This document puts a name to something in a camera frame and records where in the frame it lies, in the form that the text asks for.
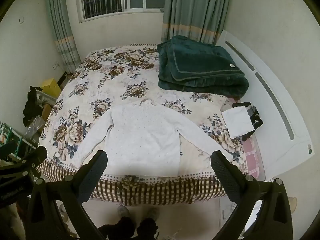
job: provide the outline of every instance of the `green curtain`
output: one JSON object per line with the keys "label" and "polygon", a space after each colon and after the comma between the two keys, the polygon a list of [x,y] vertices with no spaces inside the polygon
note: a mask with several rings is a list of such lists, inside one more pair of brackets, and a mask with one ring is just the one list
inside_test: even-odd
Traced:
{"label": "green curtain", "polygon": [[69,22],[66,0],[46,0],[52,34],[64,69],[73,73],[81,63]]}
{"label": "green curtain", "polygon": [[183,35],[215,44],[223,30],[229,0],[165,0],[162,41]]}

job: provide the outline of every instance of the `yellow box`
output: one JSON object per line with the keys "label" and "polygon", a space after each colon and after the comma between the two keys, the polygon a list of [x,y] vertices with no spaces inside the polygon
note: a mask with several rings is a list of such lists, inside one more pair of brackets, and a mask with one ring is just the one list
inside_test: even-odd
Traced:
{"label": "yellow box", "polygon": [[55,98],[58,98],[59,95],[61,94],[61,89],[54,78],[45,80],[42,83],[41,88],[42,88],[42,92]]}

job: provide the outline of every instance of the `shoe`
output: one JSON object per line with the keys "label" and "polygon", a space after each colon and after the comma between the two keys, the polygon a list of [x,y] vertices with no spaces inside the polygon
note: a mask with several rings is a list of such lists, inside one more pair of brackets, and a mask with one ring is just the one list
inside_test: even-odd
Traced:
{"label": "shoe", "polygon": [[70,219],[69,219],[69,216],[68,216],[68,214],[66,212],[66,209],[65,209],[63,203],[59,206],[59,212],[60,212],[62,221],[64,223],[68,223],[70,221]]}
{"label": "shoe", "polygon": [[158,208],[150,208],[145,218],[151,218],[154,221],[157,221],[157,219],[159,218],[159,215],[160,215],[160,212]]}
{"label": "shoe", "polygon": [[118,215],[119,215],[120,218],[122,218],[122,217],[131,218],[129,210],[127,209],[127,207],[125,207],[122,204],[120,206],[118,206]]}
{"label": "shoe", "polygon": [[132,223],[133,223],[133,225],[134,225],[134,228],[137,227],[136,221],[135,221],[134,219],[132,219],[131,214],[130,214],[130,212],[129,212],[129,210],[127,209],[126,206],[120,204],[120,206],[118,206],[118,209],[117,209],[117,210],[118,210],[118,215],[119,215],[120,218],[122,218],[122,217],[128,217],[128,218],[130,218],[131,221],[132,221]]}

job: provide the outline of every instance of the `person's foot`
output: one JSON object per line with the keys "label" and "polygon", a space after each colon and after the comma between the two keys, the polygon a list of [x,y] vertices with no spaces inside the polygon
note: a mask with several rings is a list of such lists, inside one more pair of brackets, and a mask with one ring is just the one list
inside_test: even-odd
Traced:
{"label": "person's foot", "polygon": [[122,204],[120,206],[118,206],[118,215],[119,215],[120,218],[122,218],[122,217],[131,218],[129,210],[127,209],[127,207],[125,207]]}
{"label": "person's foot", "polygon": [[150,209],[149,209],[149,211],[148,211],[148,213],[147,213],[147,215],[146,215],[145,218],[151,218],[151,219],[153,219],[154,221],[157,221],[157,219],[159,218],[159,215],[160,215],[159,209],[153,207],[153,208],[150,208]]}
{"label": "person's foot", "polygon": [[126,206],[120,204],[120,206],[118,206],[118,209],[117,209],[117,210],[118,210],[118,215],[119,215],[120,218],[122,218],[122,217],[128,217],[128,218],[130,218],[131,221],[132,221],[133,224],[134,224],[134,228],[137,227],[137,224],[136,224],[135,220],[132,219],[131,214],[130,214],[130,212],[129,212],[129,210],[127,209]]}

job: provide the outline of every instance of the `white cardigan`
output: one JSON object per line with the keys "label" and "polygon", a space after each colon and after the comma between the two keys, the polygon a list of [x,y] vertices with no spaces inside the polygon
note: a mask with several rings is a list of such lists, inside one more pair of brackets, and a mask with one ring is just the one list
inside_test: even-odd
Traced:
{"label": "white cardigan", "polygon": [[177,177],[181,134],[194,146],[211,155],[220,150],[232,155],[191,120],[149,99],[109,109],[84,138],[71,164],[79,168],[105,138],[108,174]]}

